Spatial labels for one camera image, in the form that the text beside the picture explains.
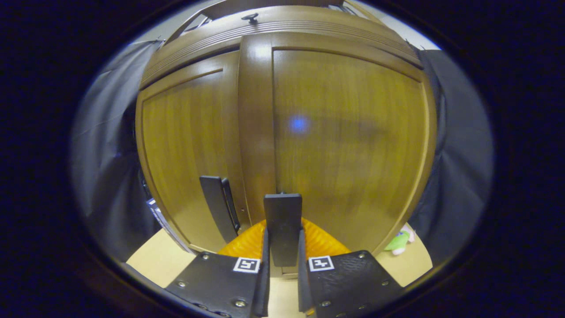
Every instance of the gray fabric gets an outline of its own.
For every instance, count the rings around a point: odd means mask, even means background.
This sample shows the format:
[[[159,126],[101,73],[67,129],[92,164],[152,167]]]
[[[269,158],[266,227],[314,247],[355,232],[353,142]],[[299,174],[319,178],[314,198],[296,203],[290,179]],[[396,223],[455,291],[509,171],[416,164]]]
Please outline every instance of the gray fabric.
[[[443,51],[418,53],[436,98],[437,148],[408,222],[438,265],[463,247],[481,217],[492,186],[494,144],[485,106],[464,72]]]
[[[145,204],[133,134],[138,86],[161,41],[128,45],[95,77],[71,132],[71,178],[86,224],[126,261],[160,226]]]

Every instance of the wooden door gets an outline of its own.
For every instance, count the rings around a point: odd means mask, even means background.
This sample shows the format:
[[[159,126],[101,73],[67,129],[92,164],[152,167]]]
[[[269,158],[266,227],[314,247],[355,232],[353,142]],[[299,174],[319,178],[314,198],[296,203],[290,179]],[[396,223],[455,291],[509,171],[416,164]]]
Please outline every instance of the wooden door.
[[[351,250],[377,253],[428,178],[436,113],[425,75],[356,42],[244,36],[241,154],[253,223],[265,194],[300,193],[302,215]]]
[[[183,68],[138,97],[136,135],[144,175],[173,229],[197,250],[226,242],[204,198],[199,177],[229,178],[241,230],[249,227],[237,123],[239,52]]]

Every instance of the wooden cabinet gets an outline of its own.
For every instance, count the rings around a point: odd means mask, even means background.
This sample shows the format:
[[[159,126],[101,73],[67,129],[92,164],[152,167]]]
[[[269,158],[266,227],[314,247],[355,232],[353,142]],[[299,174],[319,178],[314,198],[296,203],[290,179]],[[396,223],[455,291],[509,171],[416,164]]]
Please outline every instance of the wooden cabinet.
[[[346,38],[240,35],[173,73],[155,72],[171,61],[156,54],[138,99],[138,147],[152,194],[188,244],[215,252],[226,243],[200,175],[229,178],[242,230],[264,219],[265,194],[280,192],[300,193],[303,216],[351,250],[378,253],[407,221],[433,160],[431,91],[417,60]],[[177,61],[197,56],[175,44],[164,49]]]

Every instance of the door knob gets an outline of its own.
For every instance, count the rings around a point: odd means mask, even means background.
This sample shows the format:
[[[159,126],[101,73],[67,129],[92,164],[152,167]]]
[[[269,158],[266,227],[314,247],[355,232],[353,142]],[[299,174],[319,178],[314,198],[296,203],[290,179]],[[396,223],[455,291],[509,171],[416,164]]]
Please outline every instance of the door knob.
[[[246,16],[244,16],[243,18],[241,18],[241,20],[249,20],[249,23],[255,24],[255,23],[257,23],[257,20],[255,20],[255,18],[256,18],[258,15],[259,15],[258,13],[253,13],[253,14],[250,14],[250,15],[246,15]]]

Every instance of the plush toy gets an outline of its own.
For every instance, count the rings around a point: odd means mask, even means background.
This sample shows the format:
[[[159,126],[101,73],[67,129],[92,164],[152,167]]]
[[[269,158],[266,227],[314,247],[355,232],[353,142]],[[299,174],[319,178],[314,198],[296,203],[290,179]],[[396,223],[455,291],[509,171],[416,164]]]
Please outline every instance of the plush toy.
[[[414,242],[415,233],[407,225],[404,225],[400,232],[385,247],[385,251],[392,251],[392,254],[400,255],[406,250],[406,243]]]

